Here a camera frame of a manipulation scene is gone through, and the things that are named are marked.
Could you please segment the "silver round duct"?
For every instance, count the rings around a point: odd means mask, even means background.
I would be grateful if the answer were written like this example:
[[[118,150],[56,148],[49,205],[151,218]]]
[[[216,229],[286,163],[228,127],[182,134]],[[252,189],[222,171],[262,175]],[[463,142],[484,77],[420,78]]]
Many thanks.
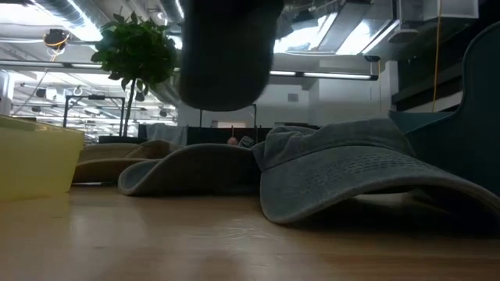
[[[184,21],[184,10],[181,0],[159,0],[169,23],[182,23]]]

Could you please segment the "teal plastic bin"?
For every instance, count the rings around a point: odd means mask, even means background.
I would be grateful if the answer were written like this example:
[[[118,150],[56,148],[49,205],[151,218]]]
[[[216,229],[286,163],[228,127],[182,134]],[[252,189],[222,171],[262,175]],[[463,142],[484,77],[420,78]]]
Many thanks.
[[[388,113],[418,158],[500,197],[500,21],[482,30],[462,60],[454,112]]]

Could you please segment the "white ceiling box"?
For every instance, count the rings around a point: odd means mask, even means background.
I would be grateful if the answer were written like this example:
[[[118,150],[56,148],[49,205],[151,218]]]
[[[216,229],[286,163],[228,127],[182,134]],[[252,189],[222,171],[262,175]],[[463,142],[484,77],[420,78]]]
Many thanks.
[[[397,0],[403,21],[478,19],[479,0]]]

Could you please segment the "blue-grey baseball cap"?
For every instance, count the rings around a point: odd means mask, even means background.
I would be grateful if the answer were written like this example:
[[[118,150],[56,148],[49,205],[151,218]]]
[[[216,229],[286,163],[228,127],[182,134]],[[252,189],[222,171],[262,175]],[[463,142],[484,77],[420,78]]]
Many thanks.
[[[250,106],[268,84],[284,0],[185,0],[179,95],[206,111]]]
[[[192,144],[125,168],[117,186],[131,197],[247,195],[259,192],[260,174],[249,148]]]
[[[302,221],[359,195],[411,190],[463,211],[474,206],[500,222],[500,197],[419,160],[389,119],[318,130],[275,127],[252,153],[261,170],[263,214],[277,224]]]

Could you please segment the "tan baseball cap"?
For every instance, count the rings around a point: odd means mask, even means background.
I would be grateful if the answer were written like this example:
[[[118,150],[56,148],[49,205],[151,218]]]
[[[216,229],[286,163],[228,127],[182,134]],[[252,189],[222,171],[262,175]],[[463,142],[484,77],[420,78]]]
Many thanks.
[[[73,175],[73,183],[116,182],[127,167],[152,159],[160,159],[182,148],[165,140],[149,140],[142,144],[111,143],[85,146]]]

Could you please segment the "yellow plastic bin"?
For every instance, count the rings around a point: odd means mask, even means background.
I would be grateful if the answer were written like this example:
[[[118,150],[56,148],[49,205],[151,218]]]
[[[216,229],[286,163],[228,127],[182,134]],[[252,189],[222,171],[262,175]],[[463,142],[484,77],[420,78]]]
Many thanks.
[[[0,201],[69,191],[84,133],[0,116]]]

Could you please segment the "potted green plant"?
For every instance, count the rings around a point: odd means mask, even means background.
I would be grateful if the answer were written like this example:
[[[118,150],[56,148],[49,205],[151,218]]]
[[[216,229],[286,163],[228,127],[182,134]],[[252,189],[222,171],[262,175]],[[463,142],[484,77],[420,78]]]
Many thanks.
[[[120,82],[128,93],[122,135],[128,134],[131,107],[136,96],[149,91],[173,75],[177,64],[175,42],[166,36],[168,26],[151,18],[144,20],[135,12],[129,16],[114,14],[99,32],[91,61],[108,72],[110,80]]]

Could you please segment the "large corrugated duct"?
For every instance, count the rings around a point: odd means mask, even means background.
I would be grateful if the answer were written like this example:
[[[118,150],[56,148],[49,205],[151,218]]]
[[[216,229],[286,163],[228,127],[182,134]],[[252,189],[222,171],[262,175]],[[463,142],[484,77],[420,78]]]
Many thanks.
[[[29,0],[41,11],[55,17],[82,41],[100,41],[100,27],[108,17],[92,0]]]

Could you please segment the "long strip light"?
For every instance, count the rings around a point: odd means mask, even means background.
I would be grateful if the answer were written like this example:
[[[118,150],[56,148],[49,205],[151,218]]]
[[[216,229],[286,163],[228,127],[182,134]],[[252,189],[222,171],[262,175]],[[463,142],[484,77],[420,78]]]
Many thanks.
[[[187,73],[188,75],[243,75],[254,77],[268,76],[284,76],[284,77],[299,77],[299,78],[317,78],[317,79],[336,79],[336,80],[376,80],[378,75],[375,74],[360,74],[360,73],[339,73],[339,72],[321,72],[321,71],[295,71],[295,70],[272,70],[271,65],[267,62],[214,62],[200,63],[194,65],[188,64],[187,71],[182,67],[175,65],[169,66],[167,63],[160,63],[158,66],[146,66],[139,64],[138,67],[132,67],[132,71],[145,73],[146,71],[159,72],[165,70],[166,73]],[[8,60],[0,59],[0,69],[5,70],[26,70],[26,71],[42,71],[49,72],[64,72],[64,73],[108,73],[112,70],[103,69],[102,64],[98,63],[82,63],[82,62],[50,62],[50,61],[30,61],[30,60]]]

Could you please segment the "black cabinet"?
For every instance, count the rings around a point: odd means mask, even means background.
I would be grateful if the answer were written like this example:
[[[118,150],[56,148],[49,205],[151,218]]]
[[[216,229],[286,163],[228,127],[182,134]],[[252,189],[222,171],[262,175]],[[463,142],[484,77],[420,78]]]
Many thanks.
[[[225,144],[231,137],[241,140],[250,137],[255,143],[265,140],[270,128],[212,128],[192,127],[187,128],[187,145],[191,144]]]

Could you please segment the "grey cloth cover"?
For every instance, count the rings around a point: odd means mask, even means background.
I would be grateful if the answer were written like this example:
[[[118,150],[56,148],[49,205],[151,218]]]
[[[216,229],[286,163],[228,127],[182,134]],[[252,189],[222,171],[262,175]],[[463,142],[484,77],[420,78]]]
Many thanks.
[[[154,123],[146,126],[149,141],[167,141],[171,144],[186,145],[188,129],[186,126],[167,126],[163,123]]]

